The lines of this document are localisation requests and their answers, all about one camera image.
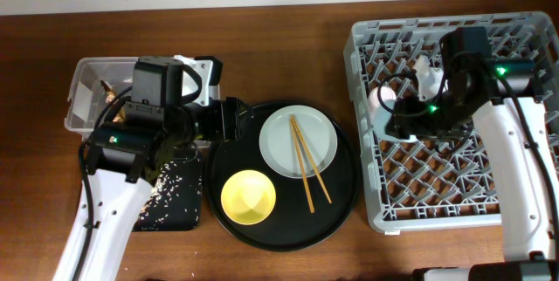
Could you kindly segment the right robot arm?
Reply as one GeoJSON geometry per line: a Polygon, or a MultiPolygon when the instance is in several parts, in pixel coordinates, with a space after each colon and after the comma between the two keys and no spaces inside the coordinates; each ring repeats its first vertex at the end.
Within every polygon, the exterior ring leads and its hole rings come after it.
{"type": "Polygon", "coordinates": [[[406,72],[417,96],[382,105],[376,127],[394,141],[450,139],[470,124],[487,152],[499,200],[504,259],[470,268],[425,268],[416,280],[556,280],[558,177],[546,134],[543,86],[527,58],[495,58],[484,27],[439,41],[442,76],[406,72]]]}

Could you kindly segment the pink cup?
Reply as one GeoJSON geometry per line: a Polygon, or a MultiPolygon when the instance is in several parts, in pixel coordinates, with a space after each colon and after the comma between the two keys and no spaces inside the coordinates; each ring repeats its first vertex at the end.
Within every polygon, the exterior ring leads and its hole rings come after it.
{"type": "Polygon", "coordinates": [[[407,139],[402,139],[393,137],[386,133],[386,126],[389,123],[392,115],[381,106],[378,96],[381,96],[381,100],[388,108],[392,108],[397,100],[396,93],[388,86],[383,86],[381,90],[376,87],[370,92],[368,96],[369,117],[377,138],[379,140],[390,142],[418,142],[418,139],[415,135],[411,135],[407,139]]]}

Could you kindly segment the grey plate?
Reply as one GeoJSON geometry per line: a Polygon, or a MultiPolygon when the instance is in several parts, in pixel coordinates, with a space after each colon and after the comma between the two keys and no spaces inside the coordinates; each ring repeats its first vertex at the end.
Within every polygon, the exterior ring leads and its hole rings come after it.
{"type": "Polygon", "coordinates": [[[290,125],[292,115],[320,172],[335,158],[337,133],[331,120],[311,106],[284,106],[266,119],[259,135],[259,149],[263,159],[276,173],[292,179],[301,179],[290,125]]]}

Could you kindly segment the yellow bowl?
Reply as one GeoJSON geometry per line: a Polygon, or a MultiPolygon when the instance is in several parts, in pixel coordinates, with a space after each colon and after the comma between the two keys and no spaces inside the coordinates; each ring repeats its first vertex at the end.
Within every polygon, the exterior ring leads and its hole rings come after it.
{"type": "Polygon", "coordinates": [[[220,202],[234,223],[254,225],[271,215],[276,203],[275,187],[269,177],[256,170],[242,170],[227,179],[220,202]]]}

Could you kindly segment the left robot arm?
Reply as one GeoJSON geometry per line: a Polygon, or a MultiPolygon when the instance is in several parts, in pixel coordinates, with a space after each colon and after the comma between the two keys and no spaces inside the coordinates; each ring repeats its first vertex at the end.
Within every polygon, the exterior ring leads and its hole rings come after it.
{"type": "Polygon", "coordinates": [[[131,84],[101,110],[79,146],[82,189],[55,279],[115,279],[141,209],[175,152],[242,136],[252,117],[242,100],[197,103],[218,85],[222,69],[213,56],[135,61],[131,84]]]}

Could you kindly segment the wooden chopstick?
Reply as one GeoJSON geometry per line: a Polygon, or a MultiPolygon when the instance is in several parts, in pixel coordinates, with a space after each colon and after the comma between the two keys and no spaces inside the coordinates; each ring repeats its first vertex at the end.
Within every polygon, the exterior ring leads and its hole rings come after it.
{"type": "Polygon", "coordinates": [[[303,136],[303,134],[302,134],[302,132],[299,128],[296,117],[294,115],[290,115],[290,117],[293,117],[293,121],[294,121],[294,125],[295,125],[295,128],[296,128],[296,133],[298,135],[298,139],[300,140],[300,144],[302,145],[302,147],[303,147],[303,149],[304,149],[304,151],[307,155],[307,158],[309,159],[309,161],[311,163],[311,166],[312,166],[313,171],[315,173],[315,177],[318,179],[318,181],[319,181],[319,183],[322,187],[322,190],[323,190],[325,196],[327,197],[328,203],[332,204],[332,200],[331,200],[331,197],[328,193],[327,187],[326,187],[324,181],[322,180],[321,173],[320,173],[317,165],[314,162],[314,157],[312,156],[312,154],[311,154],[311,152],[310,152],[310,150],[307,146],[306,140],[305,140],[305,138],[304,138],[304,136],[303,136]]]}
{"type": "Polygon", "coordinates": [[[310,211],[311,214],[313,214],[315,212],[314,203],[313,203],[313,200],[312,200],[312,197],[311,197],[311,194],[310,194],[310,189],[309,189],[308,182],[307,182],[307,175],[306,175],[306,171],[305,171],[305,168],[304,168],[304,165],[303,165],[302,155],[301,155],[299,141],[298,141],[298,135],[296,133],[296,128],[295,128],[295,125],[294,125],[293,117],[290,117],[289,120],[290,120],[291,132],[292,132],[292,136],[293,136],[294,149],[295,149],[297,161],[299,163],[299,167],[300,167],[300,171],[301,171],[301,179],[303,181],[303,187],[305,189],[309,211],[310,211]]]}

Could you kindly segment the gold snack wrapper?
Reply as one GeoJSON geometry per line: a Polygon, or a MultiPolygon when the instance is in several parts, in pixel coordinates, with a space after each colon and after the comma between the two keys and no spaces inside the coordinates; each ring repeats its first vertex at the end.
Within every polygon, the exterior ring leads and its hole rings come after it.
{"type": "MultiPolygon", "coordinates": [[[[101,83],[101,86],[103,87],[104,91],[107,94],[107,96],[105,98],[105,101],[107,103],[112,102],[114,100],[114,98],[116,97],[115,90],[105,80],[101,80],[100,83],[101,83]]],[[[121,109],[118,112],[118,114],[115,116],[115,118],[113,119],[113,122],[123,122],[124,120],[125,120],[125,112],[121,109]]]]}

